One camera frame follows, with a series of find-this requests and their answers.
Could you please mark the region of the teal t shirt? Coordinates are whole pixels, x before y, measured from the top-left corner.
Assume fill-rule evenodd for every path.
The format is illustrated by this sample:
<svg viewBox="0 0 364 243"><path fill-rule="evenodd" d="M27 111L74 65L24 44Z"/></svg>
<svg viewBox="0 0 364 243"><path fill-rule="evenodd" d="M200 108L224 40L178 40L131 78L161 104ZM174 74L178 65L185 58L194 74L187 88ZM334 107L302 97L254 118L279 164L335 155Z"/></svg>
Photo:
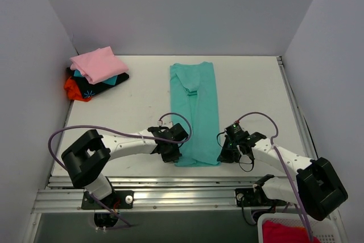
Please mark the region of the teal t shirt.
<svg viewBox="0 0 364 243"><path fill-rule="evenodd" d="M180 148L178 167L216 166L220 132L216 78L212 63L174 64L169 68L171 111L189 121L191 139Z"/></svg>

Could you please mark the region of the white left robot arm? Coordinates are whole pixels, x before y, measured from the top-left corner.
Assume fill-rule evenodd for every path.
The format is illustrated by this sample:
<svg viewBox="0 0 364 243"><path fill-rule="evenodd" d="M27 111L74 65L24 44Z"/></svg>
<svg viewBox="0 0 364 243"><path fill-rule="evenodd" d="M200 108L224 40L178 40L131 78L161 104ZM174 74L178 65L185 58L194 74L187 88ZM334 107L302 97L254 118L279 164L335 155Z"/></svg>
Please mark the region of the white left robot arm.
<svg viewBox="0 0 364 243"><path fill-rule="evenodd" d="M171 128L152 126L135 136L100 134L90 129L74 141L61 155L74 188L88 190L96 204L109 208L115 194L102 174L108 161L136 154L159 154L163 162L175 162L181 157L179 146L189 138L179 123Z"/></svg>

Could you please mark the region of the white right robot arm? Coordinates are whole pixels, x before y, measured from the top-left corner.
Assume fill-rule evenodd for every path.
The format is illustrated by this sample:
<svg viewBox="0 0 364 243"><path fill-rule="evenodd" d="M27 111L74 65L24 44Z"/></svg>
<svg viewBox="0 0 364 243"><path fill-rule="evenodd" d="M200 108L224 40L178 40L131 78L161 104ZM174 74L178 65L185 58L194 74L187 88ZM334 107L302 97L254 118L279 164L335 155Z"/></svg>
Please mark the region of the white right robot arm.
<svg viewBox="0 0 364 243"><path fill-rule="evenodd" d="M267 174L253 184L253 199L266 205L275 200L302 205L306 214L322 221L348 199L348 193L330 161L311 159L272 144L263 134L225 129L218 160L238 163L243 156L250 165L263 162L286 178Z"/></svg>

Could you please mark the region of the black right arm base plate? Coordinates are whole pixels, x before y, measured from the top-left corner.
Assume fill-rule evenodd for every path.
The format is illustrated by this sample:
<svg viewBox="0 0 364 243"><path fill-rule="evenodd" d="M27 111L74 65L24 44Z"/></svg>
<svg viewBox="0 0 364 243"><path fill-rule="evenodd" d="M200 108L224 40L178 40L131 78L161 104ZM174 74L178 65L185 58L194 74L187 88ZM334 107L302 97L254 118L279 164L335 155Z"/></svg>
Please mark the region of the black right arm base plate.
<svg viewBox="0 0 364 243"><path fill-rule="evenodd" d="M271 207L273 205L283 207L287 204L285 201L281 200L260 201L252 187L236 188L234 193L237 207Z"/></svg>

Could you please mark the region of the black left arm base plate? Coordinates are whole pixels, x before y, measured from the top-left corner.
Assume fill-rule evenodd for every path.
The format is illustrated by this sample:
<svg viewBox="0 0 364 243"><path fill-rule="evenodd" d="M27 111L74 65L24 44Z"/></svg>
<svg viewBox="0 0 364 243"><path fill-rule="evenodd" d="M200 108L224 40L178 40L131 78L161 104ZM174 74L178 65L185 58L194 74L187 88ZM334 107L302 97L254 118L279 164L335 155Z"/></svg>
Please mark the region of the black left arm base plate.
<svg viewBox="0 0 364 243"><path fill-rule="evenodd" d="M134 191L132 190L116 190L113 191L109 196L99 199L101 203L110 209L132 209L134 202ZM92 209L103 209L90 195L89 192L85 191L82 198L81 209L92 210Z"/></svg>

